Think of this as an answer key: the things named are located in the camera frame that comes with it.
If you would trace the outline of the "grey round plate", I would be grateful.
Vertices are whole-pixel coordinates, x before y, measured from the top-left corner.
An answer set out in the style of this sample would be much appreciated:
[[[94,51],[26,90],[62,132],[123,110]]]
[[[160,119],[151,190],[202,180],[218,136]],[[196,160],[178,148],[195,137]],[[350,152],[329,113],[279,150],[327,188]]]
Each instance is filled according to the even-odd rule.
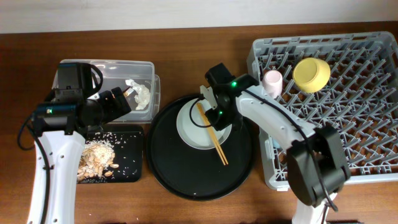
[[[182,140],[190,147],[200,150],[212,149],[215,147],[215,145],[213,144],[208,131],[205,128],[199,128],[195,126],[189,117],[190,107],[197,99],[198,98],[189,100],[188,103],[185,103],[178,112],[176,121],[177,131]],[[209,102],[206,100],[201,100],[199,103],[202,104],[204,112],[211,109]],[[204,122],[199,114],[197,106],[193,107],[191,114],[193,120],[197,124],[204,126]],[[221,131],[216,131],[213,127],[212,129],[215,136],[218,138],[219,143],[222,144],[227,140],[232,129],[232,124]]]

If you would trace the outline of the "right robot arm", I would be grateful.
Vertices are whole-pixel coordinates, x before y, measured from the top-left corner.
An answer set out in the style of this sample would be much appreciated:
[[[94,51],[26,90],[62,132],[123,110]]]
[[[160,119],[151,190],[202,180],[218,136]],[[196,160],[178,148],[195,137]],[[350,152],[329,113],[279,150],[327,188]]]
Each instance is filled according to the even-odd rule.
[[[255,122],[286,151],[290,188],[298,199],[292,223],[325,223],[333,199],[351,177],[338,131],[315,127],[280,105],[252,76],[205,75],[210,92],[206,112],[216,130],[243,116]]]

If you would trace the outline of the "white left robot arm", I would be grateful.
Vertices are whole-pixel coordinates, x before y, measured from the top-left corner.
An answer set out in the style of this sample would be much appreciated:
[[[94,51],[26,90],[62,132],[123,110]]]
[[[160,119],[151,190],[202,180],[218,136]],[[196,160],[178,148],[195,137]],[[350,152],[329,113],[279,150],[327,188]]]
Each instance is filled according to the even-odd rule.
[[[77,172],[88,131],[131,112],[119,88],[101,91],[90,63],[60,63],[58,86],[28,117],[36,165],[28,223],[73,223]]]

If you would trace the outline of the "white tissue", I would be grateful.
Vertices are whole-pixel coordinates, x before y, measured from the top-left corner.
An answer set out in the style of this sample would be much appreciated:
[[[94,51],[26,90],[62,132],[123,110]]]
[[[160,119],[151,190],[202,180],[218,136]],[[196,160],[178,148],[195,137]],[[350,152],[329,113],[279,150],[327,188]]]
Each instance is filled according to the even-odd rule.
[[[134,90],[129,96],[126,97],[129,104],[132,104],[135,110],[144,110],[150,102],[150,90],[145,86],[136,83],[133,79],[125,80],[128,88]]]

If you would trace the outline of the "yellow bowl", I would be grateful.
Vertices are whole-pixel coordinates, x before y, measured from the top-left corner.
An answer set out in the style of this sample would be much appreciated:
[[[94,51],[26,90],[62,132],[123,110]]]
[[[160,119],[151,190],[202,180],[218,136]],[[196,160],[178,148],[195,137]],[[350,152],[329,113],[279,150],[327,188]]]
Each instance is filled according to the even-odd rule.
[[[330,66],[324,60],[310,57],[296,64],[292,77],[302,91],[315,93],[328,83],[330,75]]]

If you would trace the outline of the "blue plastic cup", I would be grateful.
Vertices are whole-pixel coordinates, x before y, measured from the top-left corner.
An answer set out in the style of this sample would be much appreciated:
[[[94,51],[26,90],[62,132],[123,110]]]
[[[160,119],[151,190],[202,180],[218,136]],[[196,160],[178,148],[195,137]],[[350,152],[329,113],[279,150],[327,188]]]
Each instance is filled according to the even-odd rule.
[[[278,149],[280,148],[280,144],[275,139],[272,139],[272,147]]]

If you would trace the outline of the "pink plastic cup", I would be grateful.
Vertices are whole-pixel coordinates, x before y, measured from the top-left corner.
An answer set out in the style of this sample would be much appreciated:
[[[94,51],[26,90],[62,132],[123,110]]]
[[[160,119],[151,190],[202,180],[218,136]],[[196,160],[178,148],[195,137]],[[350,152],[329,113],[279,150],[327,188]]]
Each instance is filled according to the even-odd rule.
[[[277,98],[282,93],[282,74],[277,70],[269,70],[262,79],[262,85],[265,91],[273,99]]]

